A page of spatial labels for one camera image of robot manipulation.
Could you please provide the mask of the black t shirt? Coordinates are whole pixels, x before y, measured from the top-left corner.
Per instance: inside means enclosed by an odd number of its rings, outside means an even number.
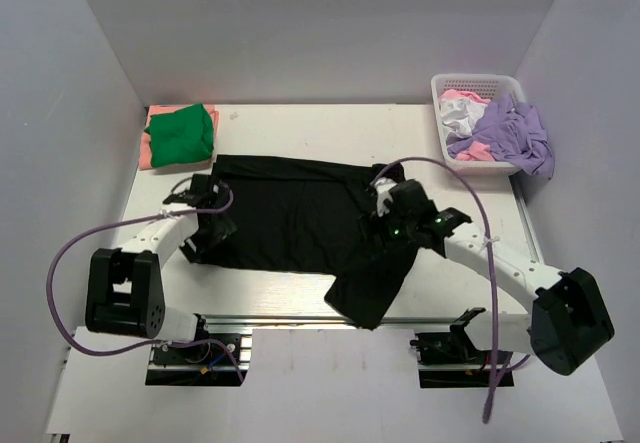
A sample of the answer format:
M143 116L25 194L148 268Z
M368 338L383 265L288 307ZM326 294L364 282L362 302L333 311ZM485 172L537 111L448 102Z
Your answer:
M370 186L378 174L405 179L400 165L222 155L208 182L228 185L215 204L231 206L199 216L201 228L183 252L198 264L332 275L325 302L357 326L375 329L419 250L382 241Z

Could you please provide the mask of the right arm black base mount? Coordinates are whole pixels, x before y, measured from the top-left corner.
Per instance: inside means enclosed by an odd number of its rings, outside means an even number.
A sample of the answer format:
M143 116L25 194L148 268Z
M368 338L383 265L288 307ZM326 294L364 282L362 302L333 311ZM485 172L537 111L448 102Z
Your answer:
M466 365L481 369L490 363L490 351L477 349L466 336L453 333L416 333L409 342L425 366Z

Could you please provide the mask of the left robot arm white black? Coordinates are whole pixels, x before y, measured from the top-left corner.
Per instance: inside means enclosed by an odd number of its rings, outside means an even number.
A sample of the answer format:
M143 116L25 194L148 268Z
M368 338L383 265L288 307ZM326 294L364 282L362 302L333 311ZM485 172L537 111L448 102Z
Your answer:
M97 250L89 267L86 327L177 343L188 361L205 359L212 340L204 319L166 305L162 269L177 251L190 263L203 263L236 231L226 214L233 201L227 184L195 174L190 187L166 197L159 215L137 235L115 249Z

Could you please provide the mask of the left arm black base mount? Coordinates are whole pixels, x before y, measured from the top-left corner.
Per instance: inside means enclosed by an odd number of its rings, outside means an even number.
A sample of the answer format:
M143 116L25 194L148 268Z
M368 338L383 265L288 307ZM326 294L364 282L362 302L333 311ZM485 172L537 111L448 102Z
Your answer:
M239 365L249 362L251 335L233 332L210 333L208 338L219 340L232 353ZM151 350L149 363L161 369L178 367L205 367L212 365L218 358L216 366L232 366L226 352L218 345L205 343L189 348L175 348L161 345Z

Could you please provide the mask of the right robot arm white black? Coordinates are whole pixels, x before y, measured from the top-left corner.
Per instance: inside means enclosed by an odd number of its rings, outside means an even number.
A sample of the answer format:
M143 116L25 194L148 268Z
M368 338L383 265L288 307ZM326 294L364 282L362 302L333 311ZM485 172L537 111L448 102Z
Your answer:
M521 314L473 308L450 326L451 347L472 362L497 349L536 356L568 376L615 335L595 278L577 267L563 271L533 262L496 238L487 237L465 213L436 209L422 185L381 178L374 223L389 242L411 242L464 266L505 291Z

